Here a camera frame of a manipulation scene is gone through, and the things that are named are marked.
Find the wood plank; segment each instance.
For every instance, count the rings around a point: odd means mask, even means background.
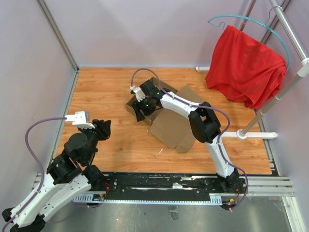
[[[112,120],[112,134],[109,140],[99,142],[99,152],[94,164],[102,171],[120,172],[174,172],[214,173],[215,167],[205,146],[198,141],[185,154],[168,149],[148,132],[149,126],[136,122],[125,109],[125,103],[132,97],[129,86],[131,76],[137,68],[82,68],[70,105],[69,114],[89,110],[91,119]],[[254,112],[242,103],[228,101],[216,90],[207,89],[205,73],[192,68],[153,68],[161,80],[180,89],[190,86],[213,107],[225,111],[231,118],[229,131],[244,128],[254,117]],[[138,86],[153,75],[139,72],[134,80]],[[226,119],[217,113],[222,124]],[[259,131],[256,125],[252,131]],[[63,144],[77,129],[65,124],[58,154]],[[262,140],[224,139],[224,145],[232,162],[250,174],[270,174],[268,158]]]

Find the flattened cardboard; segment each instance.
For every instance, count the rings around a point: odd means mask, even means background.
[[[158,80],[154,77],[150,79],[155,86],[158,86]],[[204,99],[195,93],[189,86],[184,86],[177,91],[175,88],[169,86],[161,81],[161,87],[170,89],[178,96],[188,99],[192,102],[203,103]],[[136,100],[134,96],[126,104],[126,110],[135,116],[132,108],[132,103]],[[180,114],[168,110],[156,110],[150,116],[143,120],[147,125],[150,125],[149,132],[162,141],[168,148],[176,149],[179,153],[185,153],[195,142],[195,138],[191,132],[189,120]]]

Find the cardboard flap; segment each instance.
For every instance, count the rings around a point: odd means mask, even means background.
[[[188,130],[187,134],[183,137],[181,142],[176,146],[176,151],[178,153],[186,153],[191,149],[195,140],[196,139],[193,136],[191,129]]]
[[[149,132],[167,147],[174,149],[189,130],[188,119],[172,110],[164,109],[153,121]]]

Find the metal floor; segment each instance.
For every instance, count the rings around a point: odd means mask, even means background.
[[[68,204],[43,232],[291,232],[280,197],[247,198],[232,213],[219,206],[111,204],[84,209]]]

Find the red wire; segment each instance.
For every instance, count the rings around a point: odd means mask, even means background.
[[[236,198],[238,198],[239,194],[240,194],[240,190],[239,187],[236,186],[236,190],[237,190],[237,196],[233,198],[233,200],[236,200]]]
[[[105,193],[105,198],[107,197],[107,194],[110,192],[110,185],[109,183],[104,183],[104,185],[106,186],[106,193]]]

